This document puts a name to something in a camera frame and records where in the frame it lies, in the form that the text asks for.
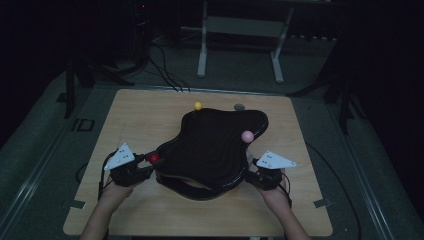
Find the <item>wooden table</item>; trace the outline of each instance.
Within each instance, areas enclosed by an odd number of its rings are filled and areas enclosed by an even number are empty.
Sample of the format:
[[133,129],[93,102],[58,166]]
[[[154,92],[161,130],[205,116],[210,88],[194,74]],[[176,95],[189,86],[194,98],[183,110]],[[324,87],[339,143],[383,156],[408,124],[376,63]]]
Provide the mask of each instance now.
[[[235,104],[265,112],[267,131],[250,146],[255,158],[266,150],[297,163],[286,169],[291,181],[293,211],[311,236],[328,236],[332,226],[325,207],[314,201],[322,195],[289,98],[280,96],[177,93],[120,90],[116,94],[75,200],[64,225],[68,235],[80,235],[97,202],[105,157],[126,142],[137,154],[155,150],[180,131],[181,118],[200,101],[205,108],[233,111]],[[282,236],[279,222],[249,183],[243,182],[210,201],[193,201],[158,184],[155,175],[137,187],[115,212],[111,235],[130,236]]]

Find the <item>person's right hand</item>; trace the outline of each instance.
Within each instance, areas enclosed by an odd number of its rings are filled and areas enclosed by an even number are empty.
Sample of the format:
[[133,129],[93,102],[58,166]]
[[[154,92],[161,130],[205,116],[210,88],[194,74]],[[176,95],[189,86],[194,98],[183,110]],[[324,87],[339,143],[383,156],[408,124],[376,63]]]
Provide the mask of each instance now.
[[[286,181],[284,177],[280,184],[282,187],[284,187],[284,189],[286,189]],[[286,196],[286,193],[284,193],[284,191],[279,187],[268,191],[264,191],[260,188],[256,189],[262,195],[266,205],[272,212],[277,213],[286,208],[290,209],[288,197]]]
[[81,234],[81,240],[104,239],[112,214],[131,195],[133,189],[140,184],[138,183],[129,187],[118,186],[112,181],[110,176],[106,182],[107,185],[103,189],[102,196],[97,202]]

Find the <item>dark background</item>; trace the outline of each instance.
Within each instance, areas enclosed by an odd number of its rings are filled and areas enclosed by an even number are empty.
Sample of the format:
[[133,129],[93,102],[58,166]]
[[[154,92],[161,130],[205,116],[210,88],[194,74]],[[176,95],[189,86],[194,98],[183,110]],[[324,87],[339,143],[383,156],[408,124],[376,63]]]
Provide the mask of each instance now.
[[[153,18],[177,39],[180,25],[200,26],[201,2],[157,1]],[[423,14],[418,1],[374,1],[343,8],[300,4],[289,30],[307,38],[338,38],[317,81],[333,72],[353,76],[352,93],[359,97],[422,218]],[[0,146],[50,81],[65,70],[71,46],[96,46],[92,54],[99,56],[109,51],[106,38],[98,37],[107,33],[99,19],[97,1],[0,2]],[[342,85],[333,84],[342,91]]]

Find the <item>black soft pad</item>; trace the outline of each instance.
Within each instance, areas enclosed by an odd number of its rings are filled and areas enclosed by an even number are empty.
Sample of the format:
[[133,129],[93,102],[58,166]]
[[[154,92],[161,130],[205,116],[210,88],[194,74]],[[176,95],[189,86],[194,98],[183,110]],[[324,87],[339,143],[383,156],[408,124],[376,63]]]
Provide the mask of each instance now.
[[[156,168],[158,182],[184,195],[205,200],[236,187],[248,171],[241,139],[251,131],[257,139],[268,127],[265,113],[257,110],[201,109],[184,115],[178,136],[157,149],[163,164]],[[204,188],[192,188],[189,179]]]

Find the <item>cord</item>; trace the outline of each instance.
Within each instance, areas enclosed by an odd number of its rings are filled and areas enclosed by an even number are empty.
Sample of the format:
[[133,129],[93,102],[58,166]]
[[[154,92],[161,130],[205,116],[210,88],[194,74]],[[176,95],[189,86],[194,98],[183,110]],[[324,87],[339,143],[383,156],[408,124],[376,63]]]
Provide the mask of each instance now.
[[291,186],[290,186],[290,179],[289,179],[289,177],[287,177],[287,175],[285,174],[285,173],[281,173],[281,175],[283,175],[284,176],[284,178],[287,180],[287,184],[289,185],[288,186],[288,191],[287,191],[287,194],[290,194],[290,188],[291,188]]
[[[152,75],[155,75],[155,76],[159,76],[159,77],[161,77],[161,75],[160,75],[159,73],[154,73],[154,72],[151,72],[151,71],[149,71],[149,70],[144,70],[144,72],[149,73],[149,74],[152,74]],[[175,76],[175,75],[174,75],[174,74],[172,74],[172,73],[169,73],[169,74],[170,74],[171,76],[173,76],[176,80],[181,81],[181,82],[185,85],[185,87],[188,89],[188,92],[191,92],[190,85],[188,85],[188,83],[187,83],[186,81],[184,81],[183,79],[181,79],[181,78],[179,78],[179,77]]]
[[110,182],[106,183],[106,185],[103,187],[103,190],[104,190],[107,186],[109,186],[109,184],[111,184],[111,183],[113,183],[113,179],[112,179]]
[[97,200],[99,200],[100,199],[100,197],[102,196],[102,194],[103,194],[103,189],[107,186],[107,185],[109,185],[111,182],[109,182],[106,186],[104,186],[104,177],[105,177],[105,166],[106,166],[106,164],[107,164],[107,162],[108,162],[108,160],[109,160],[109,158],[111,158],[113,155],[115,155],[115,153],[117,152],[118,150],[116,150],[115,152],[113,152],[113,153],[110,153],[109,155],[107,155],[107,157],[106,157],[106,159],[103,161],[103,165],[102,165],[102,172],[101,172],[101,175],[100,175],[100,181],[99,181],[99,189],[98,189],[98,194],[97,194]]
[[352,209],[352,212],[353,212],[353,214],[355,216],[356,225],[358,227],[358,239],[361,239],[362,229],[361,229],[361,224],[359,223],[359,216],[358,216],[358,213],[356,212],[355,208],[353,207],[352,199],[350,199],[349,194],[347,193],[347,190],[346,190],[345,186],[342,184],[339,176],[337,175],[336,171],[334,171],[334,169],[331,167],[331,165],[328,163],[327,159],[315,147],[313,147],[311,144],[309,144],[306,141],[305,141],[305,143],[306,143],[306,146],[310,147],[312,150],[314,150],[318,154],[318,156],[324,161],[324,163],[331,170],[331,172],[333,173],[333,175],[336,177],[337,181],[339,182],[340,187],[342,188],[342,190],[343,190],[343,192],[344,192],[344,194],[345,194],[345,196],[346,196],[346,198],[347,198],[347,200],[349,202],[349,205],[350,205],[350,207]]
[[184,86],[188,89],[188,91],[189,91],[189,92],[191,92],[190,85],[189,85],[189,84],[188,84],[188,83],[187,83],[184,79],[182,79],[182,78],[180,78],[180,77],[177,77],[177,76],[175,76],[175,74],[170,73],[170,72],[168,72],[168,71],[167,71],[167,74],[169,74],[169,75],[171,75],[172,77],[174,77],[174,78],[175,78],[174,80],[178,80],[178,81],[182,82],[182,83],[184,84]]
[[156,67],[156,69],[159,71],[159,73],[160,73],[160,75],[161,75],[161,77],[162,77],[162,79],[166,82],[166,84],[168,84],[170,87],[172,87],[175,91],[177,91],[178,92],[178,89],[177,88],[175,88],[175,86],[174,85],[172,85],[170,82],[169,82],[169,80],[165,77],[165,76],[163,76],[163,73],[162,73],[162,71],[160,70],[160,68],[159,68],[159,66],[153,61],[153,59],[151,58],[151,57],[149,57],[149,61]]
[[152,46],[154,46],[154,47],[158,48],[158,49],[162,52],[163,69],[164,69],[165,74],[166,74],[166,76],[168,77],[168,79],[169,79],[170,81],[172,81],[174,84],[176,84],[176,85],[180,88],[181,92],[183,92],[183,88],[182,88],[182,87],[181,87],[178,83],[176,83],[176,82],[175,82],[175,80],[174,80],[171,76],[169,76],[168,70],[166,69],[165,51],[163,51],[163,49],[162,49],[160,46],[158,46],[158,45],[156,45],[156,44],[154,44],[154,43],[152,43]]

